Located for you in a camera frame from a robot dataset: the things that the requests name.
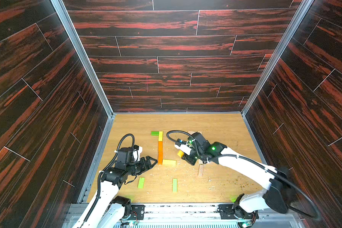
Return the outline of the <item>yellow block small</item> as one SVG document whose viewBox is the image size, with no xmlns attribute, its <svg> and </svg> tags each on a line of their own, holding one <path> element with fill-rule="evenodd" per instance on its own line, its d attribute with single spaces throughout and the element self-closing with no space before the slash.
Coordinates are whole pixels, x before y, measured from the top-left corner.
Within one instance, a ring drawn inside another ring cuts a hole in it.
<svg viewBox="0 0 342 228">
<path fill-rule="evenodd" d="M 182 157 L 184 156 L 184 152 L 181 151 L 181 150 L 179 150 L 178 153 L 177 153 L 177 155 L 178 155 L 180 158 L 182 158 Z"/>
</svg>

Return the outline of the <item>natural wood block bottom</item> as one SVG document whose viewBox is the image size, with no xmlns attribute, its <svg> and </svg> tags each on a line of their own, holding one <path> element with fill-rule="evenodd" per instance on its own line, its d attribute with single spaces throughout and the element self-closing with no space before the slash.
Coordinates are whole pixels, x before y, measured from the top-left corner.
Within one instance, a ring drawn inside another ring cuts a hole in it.
<svg viewBox="0 0 342 228">
<path fill-rule="evenodd" d="M 200 164 L 199 165 L 199 169 L 198 169 L 198 177 L 202 177 L 203 176 L 203 171 L 204 171 L 204 165 Z"/>
</svg>

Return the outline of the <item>dark orange block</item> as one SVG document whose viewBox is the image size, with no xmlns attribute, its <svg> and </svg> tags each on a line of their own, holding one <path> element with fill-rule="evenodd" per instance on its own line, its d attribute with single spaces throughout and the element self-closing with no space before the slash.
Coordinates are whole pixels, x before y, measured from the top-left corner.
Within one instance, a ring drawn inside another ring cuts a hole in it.
<svg viewBox="0 0 342 228">
<path fill-rule="evenodd" d="M 158 142 L 158 152 L 162 153 L 163 152 L 163 145 L 162 145 L 162 141 Z"/>
</svg>

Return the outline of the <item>dark green block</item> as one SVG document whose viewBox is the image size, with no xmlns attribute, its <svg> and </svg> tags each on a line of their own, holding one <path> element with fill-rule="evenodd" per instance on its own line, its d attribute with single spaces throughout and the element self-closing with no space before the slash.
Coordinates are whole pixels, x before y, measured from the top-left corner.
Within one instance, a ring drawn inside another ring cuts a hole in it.
<svg viewBox="0 0 342 228">
<path fill-rule="evenodd" d="M 159 131 L 151 131 L 151 135 L 152 136 L 158 136 L 159 135 Z"/>
</svg>

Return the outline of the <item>yellow-green block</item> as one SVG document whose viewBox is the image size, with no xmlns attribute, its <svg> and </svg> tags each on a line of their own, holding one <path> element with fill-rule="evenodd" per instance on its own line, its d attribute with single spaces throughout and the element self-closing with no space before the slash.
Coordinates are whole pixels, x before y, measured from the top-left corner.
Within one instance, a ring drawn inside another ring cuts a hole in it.
<svg viewBox="0 0 342 228">
<path fill-rule="evenodd" d="M 162 141 L 163 141 L 163 131 L 159 131 L 158 141 L 159 141 L 159 142 L 162 142 Z"/>
</svg>

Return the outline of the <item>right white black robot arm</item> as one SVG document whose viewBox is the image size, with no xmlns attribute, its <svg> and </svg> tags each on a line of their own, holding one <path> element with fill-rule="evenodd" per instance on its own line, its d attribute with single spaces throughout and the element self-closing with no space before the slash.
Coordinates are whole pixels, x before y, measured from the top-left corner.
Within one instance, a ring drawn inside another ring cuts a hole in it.
<svg viewBox="0 0 342 228">
<path fill-rule="evenodd" d="M 174 142 L 174 146 L 182 151 L 181 158 L 194 165 L 197 160 L 203 164 L 215 163 L 243 174 L 252 179 L 262 190 L 253 194 L 241 194 L 233 204 L 233 212 L 237 218 L 245 219 L 249 214 L 259 210 L 272 209 L 280 214 L 292 210 L 307 218 L 320 221 L 322 215 L 311 200 L 296 184 L 288 178 L 286 169 L 277 169 L 243 156 L 220 142 L 210 143 L 204 136 L 195 132 L 189 134 L 181 130 L 171 130 L 166 134 Z M 293 206 L 296 193 L 301 194 L 311 205 L 313 213 L 301 211 Z"/>
</svg>

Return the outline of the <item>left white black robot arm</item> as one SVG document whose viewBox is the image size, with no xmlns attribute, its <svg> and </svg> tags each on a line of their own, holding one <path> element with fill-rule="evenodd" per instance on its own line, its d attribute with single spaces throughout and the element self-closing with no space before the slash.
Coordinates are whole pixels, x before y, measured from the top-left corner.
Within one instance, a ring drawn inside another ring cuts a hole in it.
<svg viewBox="0 0 342 228">
<path fill-rule="evenodd" d="M 113 228 L 131 216 L 131 200 L 117 194 L 123 185 L 130 183 L 126 181 L 129 176 L 138 177 L 157 164 L 150 156 L 141 157 L 142 150 L 135 144 L 133 134 L 121 138 L 114 158 L 98 175 L 94 197 L 74 228 Z"/>
</svg>

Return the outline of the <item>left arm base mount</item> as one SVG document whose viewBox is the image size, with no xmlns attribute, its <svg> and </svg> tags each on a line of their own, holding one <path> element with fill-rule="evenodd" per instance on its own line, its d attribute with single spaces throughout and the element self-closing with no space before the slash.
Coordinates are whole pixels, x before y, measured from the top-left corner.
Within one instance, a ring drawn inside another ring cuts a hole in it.
<svg viewBox="0 0 342 228">
<path fill-rule="evenodd" d="M 136 221 L 144 219 L 144 212 L 145 205 L 142 204 L 130 204 L 128 206 L 123 206 L 119 203 L 113 203 L 110 205 L 105 217 Z"/>
</svg>

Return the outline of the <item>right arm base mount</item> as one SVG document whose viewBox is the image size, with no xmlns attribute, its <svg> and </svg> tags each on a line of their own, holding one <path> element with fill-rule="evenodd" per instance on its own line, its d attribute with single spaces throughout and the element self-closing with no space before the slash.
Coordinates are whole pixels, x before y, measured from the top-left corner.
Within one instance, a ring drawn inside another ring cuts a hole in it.
<svg viewBox="0 0 342 228">
<path fill-rule="evenodd" d="M 217 212 L 219 213 L 222 220 L 231 220 L 231 219 L 239 219 L 239 220 L 254 220 L 258 219 L 258 213 L 252 212 L 247 213 L 240 209 L 234 209 L 234 204 L 219 204 L 217 208 Z"/>
</svg>

